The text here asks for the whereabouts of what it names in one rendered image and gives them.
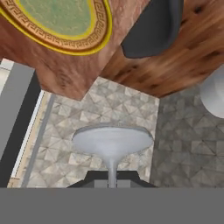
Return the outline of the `grey and black cabinet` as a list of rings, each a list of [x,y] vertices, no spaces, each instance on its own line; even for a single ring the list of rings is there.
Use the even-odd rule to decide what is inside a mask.
[[[9,183],[40,92],[35,69],[15,63],[0,94],[0,188]]]

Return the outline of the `green plate with gold rim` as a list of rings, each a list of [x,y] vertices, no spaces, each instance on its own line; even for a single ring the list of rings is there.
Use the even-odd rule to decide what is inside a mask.
[[[0,14],[25,36],[68,55],[97,53],[112,33],[108,0],[0,0]]]

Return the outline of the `white round object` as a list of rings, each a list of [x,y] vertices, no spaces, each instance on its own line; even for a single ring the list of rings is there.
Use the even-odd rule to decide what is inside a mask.
[[[212,115],[224,119],[224,64],[200,84],[199,90],[205,108]]]

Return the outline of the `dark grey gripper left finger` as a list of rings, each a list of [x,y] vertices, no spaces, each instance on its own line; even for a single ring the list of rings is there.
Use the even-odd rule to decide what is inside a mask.
[[[70,185],[72,188],[107,188],[109,175],[107,171],[88,171],[83,180]]]

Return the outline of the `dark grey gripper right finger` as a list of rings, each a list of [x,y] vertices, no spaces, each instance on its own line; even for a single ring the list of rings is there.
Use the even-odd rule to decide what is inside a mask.
[[[155,187],[153,184],[140,179],[137,171],[118,171],[116,178],[118,188]]]

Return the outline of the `clear grey wine glass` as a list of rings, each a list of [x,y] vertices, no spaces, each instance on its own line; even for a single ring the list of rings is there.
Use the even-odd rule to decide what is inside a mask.
[[[74,147],[96,155],[108,169],[108,186],[116,188],[117,167],[129,154],[150,148],[152,134],[144,127],[100,123],[77,129],[73,134]]]

